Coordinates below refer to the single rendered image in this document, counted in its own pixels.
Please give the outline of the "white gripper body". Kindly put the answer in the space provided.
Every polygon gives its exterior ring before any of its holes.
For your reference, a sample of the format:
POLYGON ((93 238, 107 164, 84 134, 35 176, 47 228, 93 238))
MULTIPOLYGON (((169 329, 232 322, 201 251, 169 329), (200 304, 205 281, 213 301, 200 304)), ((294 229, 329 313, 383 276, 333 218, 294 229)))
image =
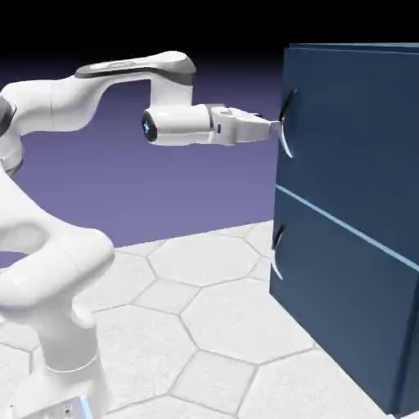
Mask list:
POLYGON ((258 142, 271 135, 271 123, 256 114, 232 109, 236 121, 236 142, 258 142))

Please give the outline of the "long curved metal handle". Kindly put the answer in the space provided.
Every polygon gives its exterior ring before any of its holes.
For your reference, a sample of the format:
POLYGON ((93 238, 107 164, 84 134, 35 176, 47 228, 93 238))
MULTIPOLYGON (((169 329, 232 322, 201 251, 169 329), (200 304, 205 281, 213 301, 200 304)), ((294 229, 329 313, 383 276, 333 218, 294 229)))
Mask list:
POLYGON ((292 89, 291 91, 289 91, 288 95, 286 96, 285 101, 282 104, 282 108, 281 108, 280 114, 278 116, 278 122, 280 123, 280 126, 281 126, 279 140, 280 140, 280 143, 282 145, 283 151, 291 159, 293 158, 293 155, 292 155, 291 149, 288 145, 288 142, 286 140, 285 118, 286 118, 286 112, 287 112, 289 106, 291 105, 292 100, 293 100, 296 93, 297 93, 296 89, 292 89))

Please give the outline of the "large blue cabinet door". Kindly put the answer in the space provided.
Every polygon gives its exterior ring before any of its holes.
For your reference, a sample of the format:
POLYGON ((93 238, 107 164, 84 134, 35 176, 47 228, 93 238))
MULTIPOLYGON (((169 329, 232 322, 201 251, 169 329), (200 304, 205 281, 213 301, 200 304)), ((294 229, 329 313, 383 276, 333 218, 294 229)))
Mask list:
POLYGON ((419 265, 419 48, 293 45, 277 183, 419 265))

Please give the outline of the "blue painted cabinet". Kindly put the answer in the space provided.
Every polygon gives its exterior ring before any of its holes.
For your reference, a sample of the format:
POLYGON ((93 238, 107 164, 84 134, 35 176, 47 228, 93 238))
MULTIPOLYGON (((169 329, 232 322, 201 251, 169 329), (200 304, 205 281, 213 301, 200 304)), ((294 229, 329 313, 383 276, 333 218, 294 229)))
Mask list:
POLYGON ((419 419, 419 43, 290 45, 280 116, 270 294, 419 419))

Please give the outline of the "small blue cabinet door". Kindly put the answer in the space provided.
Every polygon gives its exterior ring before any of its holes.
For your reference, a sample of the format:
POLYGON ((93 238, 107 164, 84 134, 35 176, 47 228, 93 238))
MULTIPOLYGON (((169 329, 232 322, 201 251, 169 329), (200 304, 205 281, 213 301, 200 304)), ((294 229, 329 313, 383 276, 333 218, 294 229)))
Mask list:
POLYGON ((270 292, 385 413, 419 412, 419 265, 278 187, 270 292))

